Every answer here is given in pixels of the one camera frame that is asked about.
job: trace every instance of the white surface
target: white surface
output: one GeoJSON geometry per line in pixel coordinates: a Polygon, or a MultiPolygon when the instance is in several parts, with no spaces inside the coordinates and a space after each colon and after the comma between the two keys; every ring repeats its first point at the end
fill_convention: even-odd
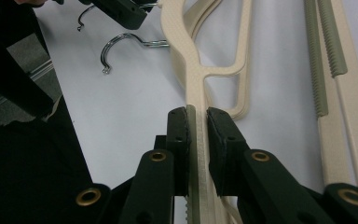
{"type": "MultiPolygon", "coordinates": [[[[223,1],[201,27],[196,43],[204,64],[233,62],[240,3],[223,1]]],[[[344,6],[358,50],[358,3],[347,0],[344,6]]],[[[103,46],[128,31],[95,8],[78,32],[77,18],[87,7],[76,0],[63,6],[48,1],[35,12],[92,179],[114,188],[135,174],[155,135],[166,133],[167,113],[186,105],[185,93],[169,50],[143,49],[133,40],[111,48],[113,70],[104,75],[103,46]]],[[[154,8],[141,29],[131,32],[144,40],[163,39],[159,13],[154,8]]],[[[252,26],[250,109],[236,123],[250,147],[275,154],[300,184],[322,191],[303,1],[254,1],[252,26]]],[[[227,99],[234,81],[214,78],[214,94],[227,99]]]]}

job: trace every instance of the beige plastic bar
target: beige plastic bar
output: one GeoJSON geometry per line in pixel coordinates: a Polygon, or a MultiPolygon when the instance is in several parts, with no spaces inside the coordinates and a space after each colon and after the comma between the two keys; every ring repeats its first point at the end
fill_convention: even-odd
{"type": "Polygon", "coordinates": [[[332,0],[337,31],[348,72],[335,76],[342,115],[351,149],[352,162],[358,185],[358,59],[341,0],[332,0]]]}
{"type": "Polygon", "coordinates": [[[304,0],[315,107],[321,140],[325,185],[349,183],[351,164],[337,87],[331,77],[316,0],[304,0]]]}
{"type": "MultiPolygon", "coordinates": [[[[237,45],[235,63],[230,67],[207,67],[200,63],[199,52],[192,37],[201,25],[198,22],[191,28],[185,24],[183,7],[185,0],[160,0],[162,30],[171,46],[176,51],[182,67],[182,75],[178,76],[186,87],[187,113],[189,113],[192,137],[190,155],[190,190],[188,206],[188,223],[230,223],[231,217],[227,213],[221,199],[216,197],[212,178],[208,171],[209,146],[206,126],[206,110],[208,108],[205,92],[206,77],[231,77],[243,71],[248,59],[248,40],[251,19],[252,1],[243,1],[241,11],[241,28],[237,45]]],[[[202,11],[200,21],[204,20],[208,10],[202,11]]]]}

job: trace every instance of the chrome hook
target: chrome hook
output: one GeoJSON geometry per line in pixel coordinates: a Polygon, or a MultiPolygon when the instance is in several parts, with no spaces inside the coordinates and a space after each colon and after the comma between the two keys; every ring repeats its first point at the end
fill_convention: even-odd
{"type": "Polygon", "coordinates": [[[80,14],[79,18],[77,19],[77,22],[78,22],[79,25],[80,25],[80,26],[77,27],[78,32],[80,32],[80,31],[83,29],[83,27],[84,27],[84,23],[81,21],[81,19],[83,18],[84,14],[86,14],[87,12],[89,12],[90,10],[92,10],[93,8],[95,8],[95,6],[88,7],[86,10],[84,10],[84,11],[80,14]]]}
{"type": "Polygon", "coordinates": [[[147,3],[147,4],[141,4],[138,5],[139,7],[156,7],[158,3],[147,3]]]}
{"type": "Polygon", "coordinates": [[[147,48],[167,48],[170,45],[167,43],[166,40],[156,40],[156,41],[148,41],[145,42],[143,41],[143,39],[141,39],[139,36],[131,34],[131,33],[125,33],[125,34],[121,34],[121,35],[117,35],[115,36],[113,39],[111,39],[109,42],[107,42],[107,44],[104,46],[103,51],[101,53],[101,63],[104,66],[103,69],[103,73],[104,74],[109,74],[110,70],[111,70],[111,66],[109,65],[109,63],[106,61],[106,55],[108,53],[108,51],[112,48],[112,46],[114,46],[118,41],[123,40],[123,39],[136,39],[139,41],[139,43],[147,48]]]}

